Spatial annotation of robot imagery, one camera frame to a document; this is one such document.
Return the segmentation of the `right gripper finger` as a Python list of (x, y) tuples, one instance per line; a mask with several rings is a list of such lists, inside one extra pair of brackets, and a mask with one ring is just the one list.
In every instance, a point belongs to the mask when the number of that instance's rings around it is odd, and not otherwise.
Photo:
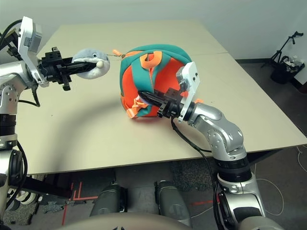
[(143, 101), (156, 107), (160, 107), (164, 103), (164, 100), (159, 98), (143, 98)]
[(164, 97), (161, 94), (146, 91), (138, 91), (138, 94), (143, 100), (164, 100)]

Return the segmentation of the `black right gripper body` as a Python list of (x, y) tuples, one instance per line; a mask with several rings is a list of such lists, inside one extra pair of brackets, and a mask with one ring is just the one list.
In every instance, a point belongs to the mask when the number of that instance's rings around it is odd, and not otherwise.
[(180, 107), (181, 107), (181, 90), (175, 90), (169, 88), (166, 93), (157, 91), (157, 95), (161, 98), (162, 102), (159, 106), (157, 116), (158, 117), (180, 117)]

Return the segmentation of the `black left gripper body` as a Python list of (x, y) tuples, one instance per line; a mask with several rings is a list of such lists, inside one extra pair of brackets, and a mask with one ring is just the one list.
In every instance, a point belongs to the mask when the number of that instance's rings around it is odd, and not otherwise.
[(67, 67), (71, 61), (72, 57), (62, 58), (58, 48), (53, 47), (51, 52), (45, 53), (45, 56), (38, 61), (38, 67), (47, 81), (62, 84), (63, 90), (69, 91), (71, 78)]

